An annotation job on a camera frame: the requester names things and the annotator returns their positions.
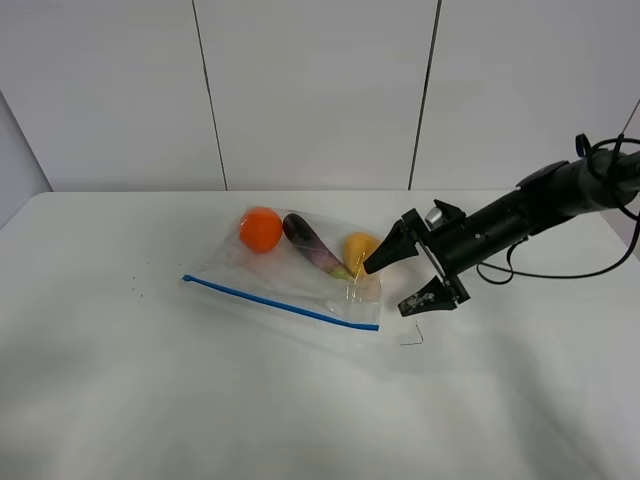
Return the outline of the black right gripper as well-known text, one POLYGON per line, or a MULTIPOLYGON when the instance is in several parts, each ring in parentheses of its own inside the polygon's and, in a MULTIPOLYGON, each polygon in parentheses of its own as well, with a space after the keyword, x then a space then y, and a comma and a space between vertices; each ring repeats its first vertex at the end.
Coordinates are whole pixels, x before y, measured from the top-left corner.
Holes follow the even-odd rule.
POLYGON ((398 310, 403 317, 432 311, 451 311, 470 299, 459 275, 477 264, 480 258, 470 250, 477 240, 465 229, 468 217, 453 225, 429 231, 416 209, 403 214, 389 234, 363 262, 367 274, 374 274, 401 260, 426 254, 436 275, 419 291, 402 300, 398 310))

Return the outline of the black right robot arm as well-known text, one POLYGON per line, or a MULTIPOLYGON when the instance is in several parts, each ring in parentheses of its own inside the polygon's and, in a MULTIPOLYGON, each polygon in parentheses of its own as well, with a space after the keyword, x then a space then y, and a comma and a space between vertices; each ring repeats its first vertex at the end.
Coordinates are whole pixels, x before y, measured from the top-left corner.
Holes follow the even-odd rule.
POLYGON ((639 192, 639 155, 596 149, 580 160, 548 165, 472 215, 437 200, 426 219, 404 213, 364 262, 367 273, 425 253, 436 275, 402 300, 407 317, 454 310, 469 298, 461 273, 574 217, 628 205, 639 192))

